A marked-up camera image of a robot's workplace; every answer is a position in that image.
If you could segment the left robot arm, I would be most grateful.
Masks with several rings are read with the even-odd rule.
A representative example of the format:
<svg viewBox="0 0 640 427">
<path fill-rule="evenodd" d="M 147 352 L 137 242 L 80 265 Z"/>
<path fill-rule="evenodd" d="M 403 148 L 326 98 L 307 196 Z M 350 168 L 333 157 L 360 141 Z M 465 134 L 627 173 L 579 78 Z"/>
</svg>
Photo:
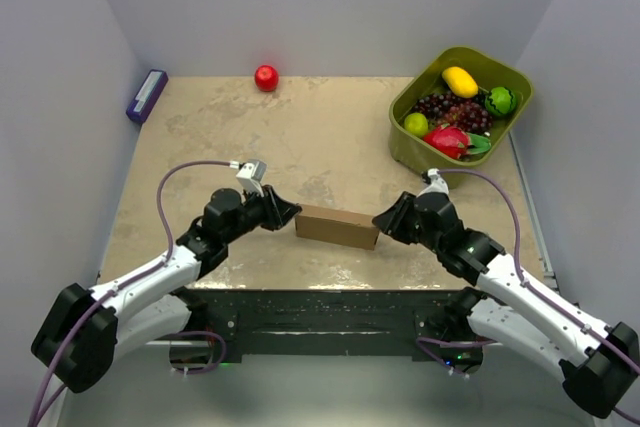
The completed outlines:
<svg viewBox="0 0 640 427">
<path fill-rule="evenodd" d="M 111 282 L 63 289 L 31 344 L 32 354 L 72 392 L 81 393 L 116 359 L 155 338 L 200 337 L 207 315 L 177 290 L 216 269 L 241 236 L 257 227 L 278 231 L 301 210 L 269 185 L 261 193 L 216 190 L 170 251 Z"/>
</svg>

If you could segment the brown cardboard box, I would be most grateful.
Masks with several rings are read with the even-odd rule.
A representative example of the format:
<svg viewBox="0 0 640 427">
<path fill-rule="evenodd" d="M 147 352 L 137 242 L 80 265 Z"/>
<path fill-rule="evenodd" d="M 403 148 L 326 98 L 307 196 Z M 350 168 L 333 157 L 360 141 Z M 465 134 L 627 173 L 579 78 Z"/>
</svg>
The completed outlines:
<svg viewBox="0 0 640 427">
<path fill-rule="evenodd" d="M 301 205 L 295 218 L 296 235 L 344 247 L 373 251 L 379 229 L 371 215 L 312 205 Z"/>
</svg>

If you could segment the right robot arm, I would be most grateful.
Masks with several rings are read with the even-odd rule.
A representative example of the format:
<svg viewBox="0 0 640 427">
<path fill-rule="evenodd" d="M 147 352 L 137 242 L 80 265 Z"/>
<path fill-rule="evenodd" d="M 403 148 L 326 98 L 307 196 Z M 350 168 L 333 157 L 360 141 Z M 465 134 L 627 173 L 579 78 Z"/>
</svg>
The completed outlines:
<svg viewBox="0 0 640 427">
<path fill-rule="evenodd" d="M 566 301 L 526 273 L 513 254 L 487 234 L 466 227 L 445 193 L 403 193 L 373 219 L 385 235 L 420 244 L 452 275 L 484 294 L 473 308 L 445 316 L 459 340 L 474 333 L 551 368 L 567 396 L 593 417 L 614 413 L 639 376 L 639 336 Z"/>
</svg>

